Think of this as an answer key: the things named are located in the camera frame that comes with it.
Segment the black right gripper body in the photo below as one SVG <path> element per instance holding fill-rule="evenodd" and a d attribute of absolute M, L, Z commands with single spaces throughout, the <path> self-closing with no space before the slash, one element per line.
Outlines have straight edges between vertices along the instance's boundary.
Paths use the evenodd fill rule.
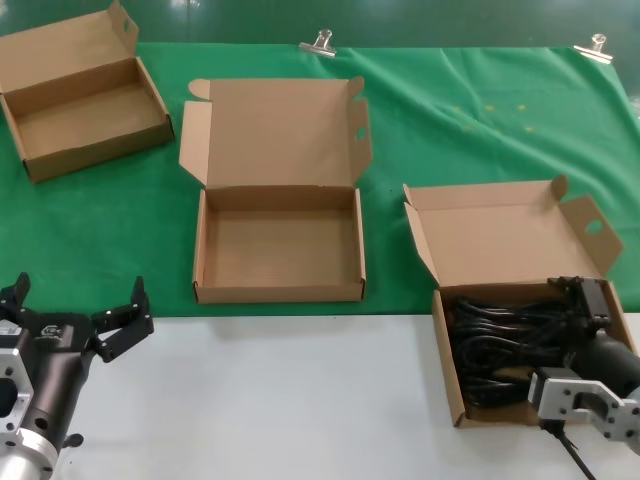
<path fill-rule="evenodd" d="M 639 388 L 639 357 L 604 330 L 579 344 L 567 366 L 579 377 L 599 381 L 620 398 Z"/>

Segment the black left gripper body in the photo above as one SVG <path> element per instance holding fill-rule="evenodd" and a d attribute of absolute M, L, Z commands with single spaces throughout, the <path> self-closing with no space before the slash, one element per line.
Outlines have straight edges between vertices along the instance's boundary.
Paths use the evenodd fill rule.
<path fill-rule="evenodd" d="M 50 443 L 65 441 L 94 353 L 95 328 L 88 316 L 43 313 L 25 323 L 33 338 L 33 397 L 22 427 Z"/>

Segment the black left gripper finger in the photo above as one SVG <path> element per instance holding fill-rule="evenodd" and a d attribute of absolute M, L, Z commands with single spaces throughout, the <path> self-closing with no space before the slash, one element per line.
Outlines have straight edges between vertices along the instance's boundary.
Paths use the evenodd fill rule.
<path fill-rule="evenodd" d="M 33 326 L 33 313 L 23 307 L 30 288 L 29 275 L 26 272 L 21 272 L 14 284 L 1 289 L 0 310 L 2 321 L 9 321 L 23 328 L 31 328 Z"/>
<path fill-rule="evenodd" d="M 91 349 L 104 363 L 110 363 L 154 333 L 149 296 L 138 276 L 127 305 L 99 311 L 90 316 L 95 334 Z"/>

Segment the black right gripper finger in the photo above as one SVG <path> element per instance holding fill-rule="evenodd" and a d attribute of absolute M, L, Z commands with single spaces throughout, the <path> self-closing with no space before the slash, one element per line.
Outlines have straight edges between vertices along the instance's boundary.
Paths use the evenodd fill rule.
<path fill-rule="evenodd" d="M 585 329 L 589 334 L 596 334 L 611 325 L 611 313 L 599 280 L 581 278 L 577 284 L 577 297 L 583 317 Z"/>
<path fill-rule="evenodd" d="M 579 276 L 559 276 L 548 279 L 548 285 L 562 293 L 564 308 L 572 313 L 581 313 L 583 311 L 579 298 L 582 283 L 583 278 Z"/>

